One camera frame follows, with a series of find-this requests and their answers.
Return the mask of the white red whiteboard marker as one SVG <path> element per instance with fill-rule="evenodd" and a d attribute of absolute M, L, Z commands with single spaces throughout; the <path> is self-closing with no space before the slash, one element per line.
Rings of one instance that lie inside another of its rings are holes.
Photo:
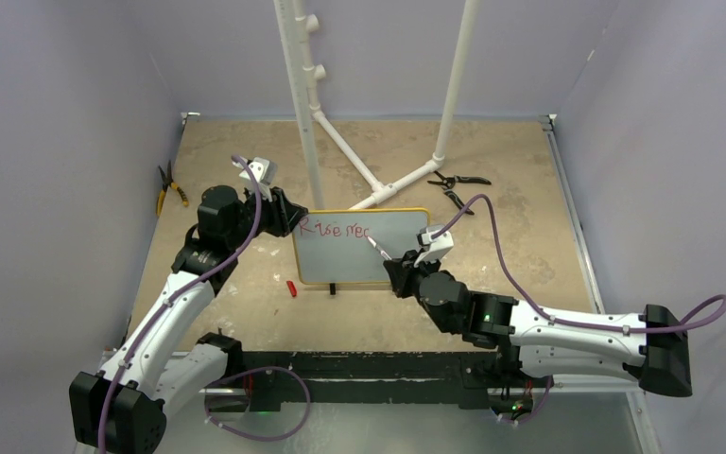
<path fill-rule="evenodd" d="M 392 257 L 388 254 L 388 252 L 380 246 L 371 236 L 366 236 L 367 241 L 369 244 L 378 252 L 378 254 L 384 259 L 384 260 L 391 260 Z"/>

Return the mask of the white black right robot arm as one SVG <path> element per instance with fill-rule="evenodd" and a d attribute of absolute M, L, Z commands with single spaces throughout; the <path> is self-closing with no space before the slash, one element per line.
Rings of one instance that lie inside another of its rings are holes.
<path fill-rule="evenodd" d="M 385 260 L 392 291 L 413 298 L 442 332 L 500 354 L 493 372 L 502 383 L 549 375 L 605 375 L 634 381 L 649 393 L 693 393 L 688 336 L 666 307 L 640 314 L 599 315 L 544 308 L 511 296 L 476 291 L 409 251 Z"/>

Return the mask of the white PVC pipe frame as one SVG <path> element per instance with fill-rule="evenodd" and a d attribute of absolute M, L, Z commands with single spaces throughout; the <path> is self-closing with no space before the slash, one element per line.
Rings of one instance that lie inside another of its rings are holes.
<path fill-rule="evenodd" d="M 361 177 L 355 210 L 373 208 L 443 167 L 477 1 L 277 1 L 274 14 L 306 169 L 318 208 L 319 133 Z M 375 171 L 342 119 L 440 116 L 433 148 L 389 177 Z"/>

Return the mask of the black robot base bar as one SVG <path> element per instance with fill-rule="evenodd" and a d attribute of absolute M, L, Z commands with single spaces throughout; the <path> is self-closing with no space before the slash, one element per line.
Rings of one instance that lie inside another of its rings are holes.
<path fill-rule="evenodd" d="M 217 333 L 197 341 L 228 359 L 224 386 L 242 390 L 252 411 L 284 403 L 455 405 L 509 412 L 515 400 L 552 385 L 493 352 L 244 351 Z"/>

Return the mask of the yellow framed whiteboard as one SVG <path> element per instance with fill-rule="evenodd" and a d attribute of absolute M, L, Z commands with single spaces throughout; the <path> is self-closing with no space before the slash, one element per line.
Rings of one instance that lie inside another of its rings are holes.
<path fill-rule="evenodd" d="M 292 232 L 299 279 L 306 285 L 387 283 L 376 248 L 400 258 L 418 248 L 417 234 L 429 224 L 421 207 L 310 212 Z"/>

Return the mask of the right metal corner bracket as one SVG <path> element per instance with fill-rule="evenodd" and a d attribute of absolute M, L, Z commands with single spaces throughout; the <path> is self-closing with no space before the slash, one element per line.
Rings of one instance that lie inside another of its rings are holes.
<path fill-rule="evenodd" d="M 538 121 L 543 131 L 554 132 L 556 115 L 554 113 L 538 116 Z"/>

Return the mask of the yellow black needle-nose pliers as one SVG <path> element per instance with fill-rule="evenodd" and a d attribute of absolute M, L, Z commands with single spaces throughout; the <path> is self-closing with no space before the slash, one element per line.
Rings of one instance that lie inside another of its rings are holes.
<path fill-rule="evenodd" d="M 181 204 L 184 207 L 188 207 L 190 205 L 190 201 L 184 192 L 184 190 L 176 183 L 176 181 L 173 178 L 173 166 L 172 162 L 168 161 L 166 163 L 166 167 L 158 166 L 158 171 L 160 173 L 160 177 L 162 180 L 162 188 L 159 191 L 156 205 L 155 205 L 155 215 L 159 217 L 163 211 L 164 208 L 164 201 L 167 195 L 168 190 L 173 190 L 181 199 Z"/>

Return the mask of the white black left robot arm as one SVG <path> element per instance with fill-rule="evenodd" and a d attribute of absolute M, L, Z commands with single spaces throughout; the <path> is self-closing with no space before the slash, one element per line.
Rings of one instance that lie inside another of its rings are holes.
<path fill-rule="evenodd" d="M 191 227 L 151 310 L 95 374 L 79 373 L 69 387 L 76 440 L 100 452 L 151 453 L 167 422 L 199 390 L 231 387 L 244 374 L 241 344 L 208 333 L 182 359 L 172 355 L 199 314 L 213 302 L 238 264 L 238 256 L 262 233 L 286 237 L 308 210 L 279 187 L 207 189 Z"/>

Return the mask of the red marker cap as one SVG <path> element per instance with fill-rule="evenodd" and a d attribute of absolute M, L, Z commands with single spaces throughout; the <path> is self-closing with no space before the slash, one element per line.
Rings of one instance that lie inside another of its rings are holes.
<path fill-rule="evenodd" d="M 291 295 L 291 297 L 296 298 L 298 295 L 298 291 L 297 291 L 295 284 L 292 281 L 287 281 L 286 285 L 287 285 L 287 288 L 288 288 L 288 291 L 289 291 L 289 294 Z"/>

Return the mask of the metal corner bracket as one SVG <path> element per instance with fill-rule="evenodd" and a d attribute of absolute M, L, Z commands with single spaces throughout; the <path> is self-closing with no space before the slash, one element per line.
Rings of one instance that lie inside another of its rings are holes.
<path fill-rule="evenodd" d="M 554 132 L 556 115 L 554 113 L 538 116 L 538 121 L 543 131 Z"/>
<path fill-rule="evenodd" d="M 201 113 L 198 112 L 181 112 L 181 127 L 183 129 L 186 128 L 186 125 L 189 120 L 195 120 L 196 118 L 199 118 L 201 116 Z"/>

